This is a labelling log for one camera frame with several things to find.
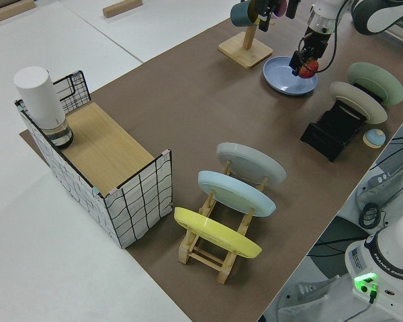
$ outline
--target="dark teal mug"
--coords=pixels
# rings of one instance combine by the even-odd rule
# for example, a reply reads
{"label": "dark teal mug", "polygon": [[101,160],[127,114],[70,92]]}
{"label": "dark teal mug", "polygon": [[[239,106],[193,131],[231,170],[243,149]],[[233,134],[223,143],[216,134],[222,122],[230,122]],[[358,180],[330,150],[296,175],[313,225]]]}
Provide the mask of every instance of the dark teal mug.
{"label": "dark teal mug", "polygon": [[253,25],[257,20],[257,12],[254,10],[255,0],[247,0],[231,8],[230,19],[236,27]]}

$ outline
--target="white plate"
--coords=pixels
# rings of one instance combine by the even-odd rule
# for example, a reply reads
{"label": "white plate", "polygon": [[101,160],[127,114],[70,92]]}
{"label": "white plate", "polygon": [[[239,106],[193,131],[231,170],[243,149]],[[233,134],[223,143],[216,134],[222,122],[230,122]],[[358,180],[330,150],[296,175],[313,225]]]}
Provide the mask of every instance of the white plate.
{"label": "white plate", "polygon": [[330,85],[333,99],[344,102],[349,107],[366,117],[366,123],[379,124],[387,120],[387,112],[373,97],[361,89],[344,82],[333,82]]}
{"label": "white plate", "polygon": [[249,213],[254,209],[255,217],[266,217],[276,210],[275,203],[268,196],[231,176],[200,171],[198,183],[207,195],[213,191],[215,200],[241,213]]}
{"label": "white plate", "polygon": [[267,186],[281,183],[287,176],[282,166],[266,154],[237,143],[220,143],[216,147],[216,157],[222,165],[231,161],[230,171],[239,178],[261,184],[269,178]]}
{"label": "white plate", "polygon": [[368,62],[356,62],[348,69],[348,81],[358,84],[382,98],[382,105],[403,101],[403,86],[388,71]]}

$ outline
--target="pink object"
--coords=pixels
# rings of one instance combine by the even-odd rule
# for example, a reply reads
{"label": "pink object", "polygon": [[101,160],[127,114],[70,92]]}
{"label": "pink object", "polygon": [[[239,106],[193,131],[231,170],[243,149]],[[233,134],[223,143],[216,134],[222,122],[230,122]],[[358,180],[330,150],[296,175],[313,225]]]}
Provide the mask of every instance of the pink object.
{"label": "pink object", "polygon": [[271,14],[271,18],[280,18],[285,15],[285,12],[287,12],[287,6],[287,0],[282,0],[279,7]]}

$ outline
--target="franka emika logo text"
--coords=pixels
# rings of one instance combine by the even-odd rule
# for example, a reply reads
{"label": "franka emika logo text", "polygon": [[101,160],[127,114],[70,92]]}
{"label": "franka emika logo text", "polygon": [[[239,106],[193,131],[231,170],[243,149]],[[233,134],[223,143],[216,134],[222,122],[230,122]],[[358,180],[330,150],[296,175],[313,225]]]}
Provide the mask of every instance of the franka emika logo text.
{"label": "franka emika logo text", "polygon": [[378,256],[377,253],[374,253],[373,256],[375,257],[377,264],[378,264],[380,267],[382,267],[384,270],[387,270],[387,271],[390,272],[391,274],[394,274],[394,275],[403,277],[403,273],[399,273],[399,272],[396,272],[396,271],[394,271],[394,270],[391,270],[391,268],[390,268],[389,266],[387,266],[384,262],[382,262],[381,258]]}

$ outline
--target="yellow plate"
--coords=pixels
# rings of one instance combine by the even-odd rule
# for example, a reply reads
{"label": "yellow plate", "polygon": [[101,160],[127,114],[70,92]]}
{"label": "yellow plate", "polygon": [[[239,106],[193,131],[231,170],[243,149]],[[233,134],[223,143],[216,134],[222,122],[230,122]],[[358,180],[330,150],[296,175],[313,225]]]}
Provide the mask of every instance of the yellow plate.
{"label": "yellow plate", "polygon": [[175,220],[201,238],[245,258],[255,258],[261,248],[252,240],[217,221],[184,208],[175,208]]}

